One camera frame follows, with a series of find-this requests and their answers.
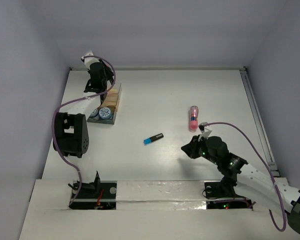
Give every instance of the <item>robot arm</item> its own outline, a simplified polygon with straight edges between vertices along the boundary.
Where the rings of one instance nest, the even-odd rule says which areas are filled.
[[[209,137],[211,130],[203,127],[205,125],[206,123],[203,123],[199,126],[202,134],[194,136],[190,143],[181,147],[181,150],[192,159],[203,157],[209,160],[224,175],[219,183],[210,186],[209,191],[206,191],[207,196],[208,194],[213,198],[245,196],[279,215],[285,212],[289,226],[300,234],[300,190],[276,182],[282,198],[281,204],[271,177],[254,168],[243,158],[229,152],[227,144],[220,137]]]

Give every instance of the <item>white table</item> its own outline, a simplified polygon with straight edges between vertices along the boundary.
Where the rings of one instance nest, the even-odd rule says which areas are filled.
[[[71,71],[62,102],[81,97],[88,78],[85,71]],[[223,121],[237,125],[264,155],[239,71],[118,71],[117,81],[122,83],[122,95],[115,125],[88,123],[89,150],[82,159],[71,159],[79,163],[83,172],[98,170],[102,181],[221,179],[214,164],[203,158],[189,159],[180,149],[194,135],[188,131],[188,110],[192,105],[199,108],[199,122]],[[250,145],[235,129],[221,125],[212,129],[212,135],[222,137],[231,152],[265,171]],[[158,133],[163,133],[164,138],[144,146],[144,139]],[[36,181],[33,190],[21,240],[300,239],[289,228],[285,233],[276,231],[268,211],[258,205],[255,211],[178,210],[163,205],[150,210],[153,204],[150,207],[124,205],[109,211],[67,210],[70,197],[67,183],[73,180],[77,180],[76,171],[51,147],[43,177]],[[132,186],[133,182],[124,184]],[[188,186],[186,183],[187,194],[181,191],[180,200],[186,202],[191,196],[192,201],[201,201],[201,184],[193,182]],[[170,190],[162,196],[159,193],[162,191],[153,188],[154,185],[149,183],[154,193],[149,195],[149,200],[154,196],[156,200],[161,197],[174,200],[170,199]],[[137,186],[130,189],[135,198],[144,196]]]

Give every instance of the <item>gray wall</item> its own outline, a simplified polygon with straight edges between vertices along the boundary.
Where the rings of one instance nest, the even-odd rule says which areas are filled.
[[[279,170],[300,188],[300,0],[289,0],[248,68]]]
[[[117,67],[242,67],[286,0],[27,0],[69,66],[92,49]]]
[[[0,0],[0,240],[19,238],[69,72],[34,8]]]

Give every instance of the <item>bottle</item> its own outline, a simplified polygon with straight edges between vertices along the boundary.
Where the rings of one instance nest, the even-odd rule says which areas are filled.
[[[197,106],[192,106],[189,112],[190,112],[189,130],[190,132],[195,132],[198,128],[199,109]]]

